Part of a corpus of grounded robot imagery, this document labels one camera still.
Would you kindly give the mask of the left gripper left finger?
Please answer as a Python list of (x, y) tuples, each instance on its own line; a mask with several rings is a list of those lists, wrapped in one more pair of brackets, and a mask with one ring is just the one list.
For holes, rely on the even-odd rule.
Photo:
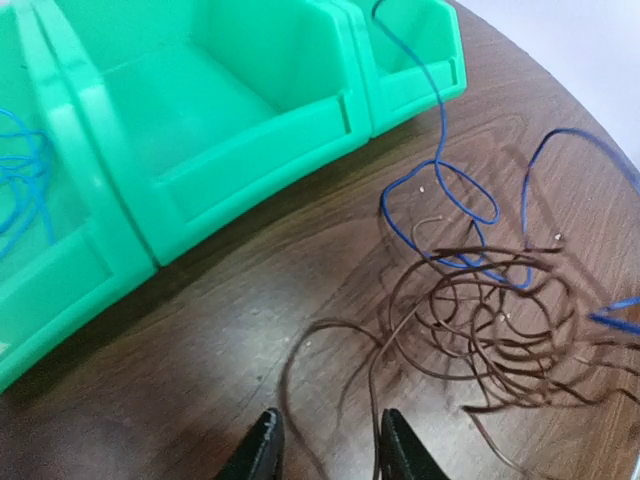
[(227, 463), (219, 471), (219, 479), (282, 479), (284, 447), (282, 415), (277, 408), (268, 408), (248, 430)]

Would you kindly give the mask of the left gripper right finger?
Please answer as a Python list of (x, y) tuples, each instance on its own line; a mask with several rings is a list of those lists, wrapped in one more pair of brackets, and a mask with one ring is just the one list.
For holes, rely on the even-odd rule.
[(397, 409), (382, 415), (380, 468), (384, 480), (449, 480)]

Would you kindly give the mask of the green bin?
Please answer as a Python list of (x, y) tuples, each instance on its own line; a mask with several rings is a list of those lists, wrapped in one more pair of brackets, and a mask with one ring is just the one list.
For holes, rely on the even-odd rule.
[(467, 87), (455, 8), (445, 1), (334, 1), (345, 14), (377, 137)]
[(348, 21), (328, 2), (32, 7), (160, 264), (370, 138)]
[(154, 272), (30, 1), (1, 5), (1, 384)]

